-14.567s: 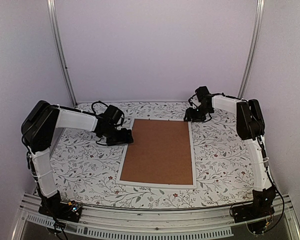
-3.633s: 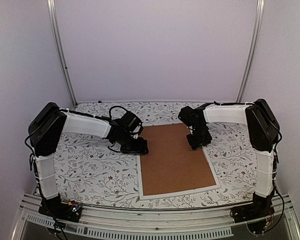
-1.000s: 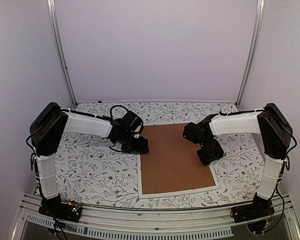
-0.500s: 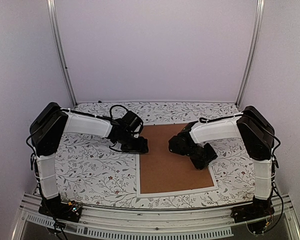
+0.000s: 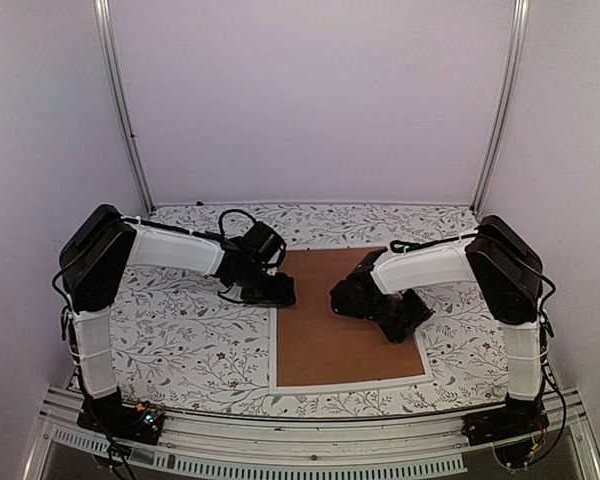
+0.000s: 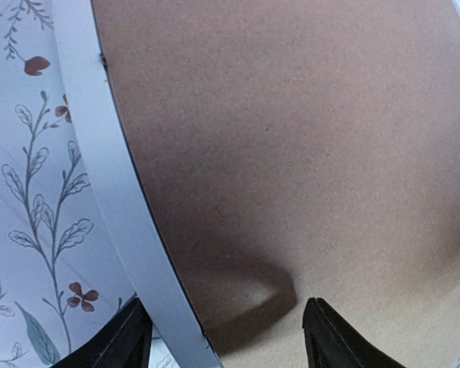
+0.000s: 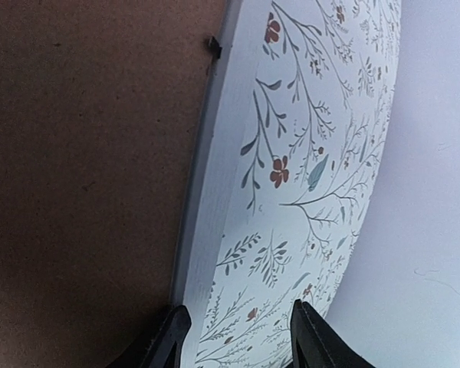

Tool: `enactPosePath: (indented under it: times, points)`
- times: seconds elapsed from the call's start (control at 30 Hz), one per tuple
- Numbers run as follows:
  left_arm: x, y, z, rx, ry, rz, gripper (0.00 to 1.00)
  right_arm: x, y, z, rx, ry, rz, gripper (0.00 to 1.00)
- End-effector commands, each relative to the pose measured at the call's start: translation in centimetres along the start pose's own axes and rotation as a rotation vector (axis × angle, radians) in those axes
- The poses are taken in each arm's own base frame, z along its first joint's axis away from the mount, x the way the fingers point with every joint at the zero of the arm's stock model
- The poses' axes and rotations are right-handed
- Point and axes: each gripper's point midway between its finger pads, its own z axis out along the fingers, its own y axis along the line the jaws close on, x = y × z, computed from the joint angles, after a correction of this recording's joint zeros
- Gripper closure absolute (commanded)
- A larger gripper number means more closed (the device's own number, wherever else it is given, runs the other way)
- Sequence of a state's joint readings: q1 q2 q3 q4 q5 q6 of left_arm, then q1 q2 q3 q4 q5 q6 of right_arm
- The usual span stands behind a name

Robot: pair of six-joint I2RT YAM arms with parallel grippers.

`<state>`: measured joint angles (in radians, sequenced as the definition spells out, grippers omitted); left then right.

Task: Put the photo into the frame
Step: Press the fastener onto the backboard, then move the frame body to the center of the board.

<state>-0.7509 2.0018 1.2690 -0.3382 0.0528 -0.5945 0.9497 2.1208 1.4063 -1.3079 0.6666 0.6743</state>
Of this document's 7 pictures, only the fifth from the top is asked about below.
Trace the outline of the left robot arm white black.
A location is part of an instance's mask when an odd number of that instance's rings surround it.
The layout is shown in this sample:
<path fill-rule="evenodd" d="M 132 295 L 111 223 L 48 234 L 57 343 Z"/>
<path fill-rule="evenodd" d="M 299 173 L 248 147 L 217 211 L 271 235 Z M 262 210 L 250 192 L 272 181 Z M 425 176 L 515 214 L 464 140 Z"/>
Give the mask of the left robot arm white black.
<path fill-rule="evenodd" d="M 239 288 L 242 305 L 290 307 L 294 280 L 280 272 L 283 238 L 254 220 L 248 231 L 228 237 L 223 230 L 196 232 L 126 217 L 99 205 L 59 255 L 52 286 L 64 301 L 64 329 L 79 368 L 79 386 L 91 419 L 108 434 L 128 426 L 113 370 L 109 321 L 125 270 L 152 266 L 196 272 Z"/>

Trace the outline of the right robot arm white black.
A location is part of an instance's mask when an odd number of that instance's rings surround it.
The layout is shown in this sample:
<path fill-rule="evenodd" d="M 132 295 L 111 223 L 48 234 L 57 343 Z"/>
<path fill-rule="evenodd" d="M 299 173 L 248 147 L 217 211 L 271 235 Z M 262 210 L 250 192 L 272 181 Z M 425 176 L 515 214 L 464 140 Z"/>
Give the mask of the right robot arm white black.
<path fill-rule="evenodd" d="M 399 344 L 433 312 L 420 287 L 472 282 L 504 336 L 508 387 L 504 406 L 465 416 L 473 441 L 517 436 L 549 425 L 542 396 L 543 368 L 553 337 L 544 309 L 549 280 L 539 255 L 500 217 L 485 217 L 456 237 L 417 244 L 396 240 L 368 253 L 331 291 L 333 311 L 378 325 Z"/>

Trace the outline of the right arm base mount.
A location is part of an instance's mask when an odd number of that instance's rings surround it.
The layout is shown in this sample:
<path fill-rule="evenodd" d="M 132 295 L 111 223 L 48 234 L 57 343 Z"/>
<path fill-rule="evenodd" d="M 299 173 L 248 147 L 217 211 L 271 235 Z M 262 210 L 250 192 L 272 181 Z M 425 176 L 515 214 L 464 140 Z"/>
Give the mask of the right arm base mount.
<path fill-rule="evenodd" d="M 466 414 L 462 417 L 461 434 L 470 446 L 504 441 L 492 449 L 497 462 L 510 471 L 526 470 L 551 455 L 564 434 L 568 407 L 563 393 L 557 390 L 556 394 L 561 404 L 561 421 L 550 446 L 546 443 L 550 421 L 541 396 L 527 402 L 507 395 L 503 407 Z"/>

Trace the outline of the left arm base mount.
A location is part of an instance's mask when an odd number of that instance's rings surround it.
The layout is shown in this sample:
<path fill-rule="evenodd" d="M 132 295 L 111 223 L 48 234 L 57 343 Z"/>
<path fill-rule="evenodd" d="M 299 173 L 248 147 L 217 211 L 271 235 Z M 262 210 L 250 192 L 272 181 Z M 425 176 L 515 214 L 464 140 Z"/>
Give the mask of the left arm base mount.
<path fill-rule="evenodd" d="M 114 439 L 157 445 L 164 425 L 164 411 L 149 401 L 125 405 L 118 387 L 104 397 L 95 398 L 86 388 L 82 371 L 77 373 L 83 394 L 77 425 Z"/>

